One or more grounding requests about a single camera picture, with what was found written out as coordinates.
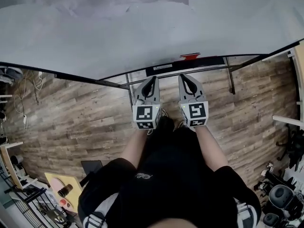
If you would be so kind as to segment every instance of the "laminate floor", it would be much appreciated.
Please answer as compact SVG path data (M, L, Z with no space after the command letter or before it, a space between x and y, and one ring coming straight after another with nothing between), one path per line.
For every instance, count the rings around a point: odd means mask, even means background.
M33 75L38 82L38 73ZM233 72L235 95L229 91L226 69L191 75L203 84L209 101L209 129L249 187L260 179L269 161L278 168L286 164L287 157L276 160L283 149L275 143L286 140L287 128L272 120L274 114L297 117L295 80L286 55ZM128 91L43 74L43 87L36 90L37 105L31 71L27 78L25 91L24 80L8 89L8 94L24 94L27 130L13 98L5 106L8 120L3 126L10 142L24 142L13 151L22 154L30 176L46 182L44 172L49 171L81 180L85 176L82 160L101 160L105 165L119 156L134 130ZM130 74L133 81L142 78L143 72ZM125 76L112 81L125 83ZM177 124L181 120L178 78L160 79L160 89L163 107ZM22 112L18 97L15 104Z

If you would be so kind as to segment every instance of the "forearm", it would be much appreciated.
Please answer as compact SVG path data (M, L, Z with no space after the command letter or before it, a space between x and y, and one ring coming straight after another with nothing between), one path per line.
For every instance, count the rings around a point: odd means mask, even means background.
M137 129L135 133L131 136L127 146L121 154L121 158L126 159L134 165L135 168L138 167L139 160L142 156L143 148L147 140L147 130Z
M209 129L206 126L199 126L195 128L195 132L207 166L213 171L216 171L223 166L227 166L227 158Z

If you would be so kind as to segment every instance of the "person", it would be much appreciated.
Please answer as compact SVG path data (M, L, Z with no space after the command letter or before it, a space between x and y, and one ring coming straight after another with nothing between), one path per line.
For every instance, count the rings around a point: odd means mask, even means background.
M151 135L136 130L120 158L88 182L78 204L84 227L93 214L109 228L233 228L236 200L254 207L258 222L257 196L229 167L208 128L194 132L180 124L174 131L163 112Z

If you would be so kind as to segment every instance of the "black t-shirt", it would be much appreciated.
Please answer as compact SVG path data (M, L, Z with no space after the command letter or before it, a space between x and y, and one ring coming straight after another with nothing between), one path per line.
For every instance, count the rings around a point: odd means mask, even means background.
M237 205L252 205L258 220L257 196L229 166L213 172L202 156L166 145L136 170L118 158L89 181L79 198L81 221L105 199L118 192L106 215L109 228L146 228L167 218L185 219L197 227L237 227Z

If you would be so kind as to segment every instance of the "chair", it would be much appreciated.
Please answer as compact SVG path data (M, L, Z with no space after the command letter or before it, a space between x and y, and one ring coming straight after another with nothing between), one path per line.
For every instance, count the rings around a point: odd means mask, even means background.
M288 142L284 144L276 143L277 146L284 146L286 149L281 158L277 158L278 161L281 161L286 154L288 154L290 158L289 168L293 168L295 165L295 171L298 170L299 162L301 161L304 155L304 131L299 130L297 132L290 131L290 127L287 124L288 128Z

